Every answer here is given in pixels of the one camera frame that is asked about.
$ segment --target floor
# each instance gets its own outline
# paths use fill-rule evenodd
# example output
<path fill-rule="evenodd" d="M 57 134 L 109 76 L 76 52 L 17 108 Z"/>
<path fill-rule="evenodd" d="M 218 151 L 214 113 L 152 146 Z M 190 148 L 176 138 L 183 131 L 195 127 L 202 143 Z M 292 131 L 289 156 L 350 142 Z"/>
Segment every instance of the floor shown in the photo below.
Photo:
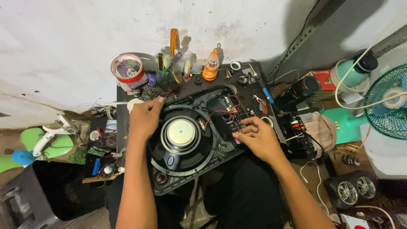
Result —
<path fill-rule="evenodd" d="M 20 150 L 20 149 L 25 149 L 24 145 L 20 142 L 19 137 L 20 133 L 23 130 L 5 130 L 0 132 L 0 155 L 2 154 L 11 154 L 14 150 Z M 57 161 L 67 161 L 68 155 L 63 155 L 60 158 L 56 158 Z M 295 164 L 292 164 L 294 170 L 300 175 L 300 168 L 302 165 L 305 164 L 305 161 L 296 161 Z M 13 177 L 18 175 L 23 168 L 14 168 L 7 170 L 3 173 L 0 173 L 0 189 L 1 187 L 7 183 L 7 181 L 11 180 Z M 317 167 L 315 164 L 310 163 L 308 164 L 302 171 L 304 177 L 308 180 L 308 183 L 304 183 L 305 186 L 308 188 L 308 190 L 311 192 L 313 197 L 317 200 L 318 203 L 320 203 L 320 200 L 317 196 L 317 190 L 316 186 L 319 183 L 319 177 L 318 177 L 318 172 L 317 172 Z M 320 166 L 320 174 L 322 180 L 326 179 L 328 177 L 328 172 L 326 171 L 324 166 Z M 207 176 L 205 176 L 205 181 L 204 182 L 216 182 L 216 180 L 219 180 L 221 177 L 221 174 L 217 174 L 216 171 L 212 173 L 208 173 Z M 320 186 L 319 188 L 319 193 L 321 196 L 321 199 L 325 202 L 327 205 L 330 214 L 333 212 L 332 205 L 329 202 L 328 194 L 323 187 L 323 185 Z M 204 211 L 202 208 L 201 203 L 197 203 L 195 200 L 199 200 L 200 197 L 202 196 L 202 189 L 201 187 L 198 187 L 195 185 L 193 195 L 190 198 L 190 206 L 197 206 L 196 208 L 193 208 L 188 214 L 186 215 L 182 226 L 184 228 L 188 229 L 196 229 L 205 224 L 209 220 L 209 215 Z M 209 229 L 213 229 L 216 227 L 216 224 L 211 225 L 208 227 Z M 105 208 L 102 208 L 95 212 L 92 216 L 90 216 L 88 219 L 83 220 L 82 222 L 76 224 L 74 227 L 71 227 L 69 229 L 76 229 L 76 228 L 81 228 L 81 229 L 109 229 L 109 216 L 108 216 L 108 211 Z"/>

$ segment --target electric fan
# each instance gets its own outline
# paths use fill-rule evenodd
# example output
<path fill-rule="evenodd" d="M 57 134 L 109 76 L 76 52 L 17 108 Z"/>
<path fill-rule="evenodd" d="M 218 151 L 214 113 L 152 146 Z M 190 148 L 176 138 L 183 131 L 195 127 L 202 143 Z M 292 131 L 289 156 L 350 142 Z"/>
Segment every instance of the electric fan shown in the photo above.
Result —
<path fill-rule="evenodd" d="M 407 92 L 407 64 L 380 76 L 369 88 L 365 106 L 404 92 Z M 367 107 L 365 115 L 377 132 L 395 139 L 407 139 L 407 95 Z"/>

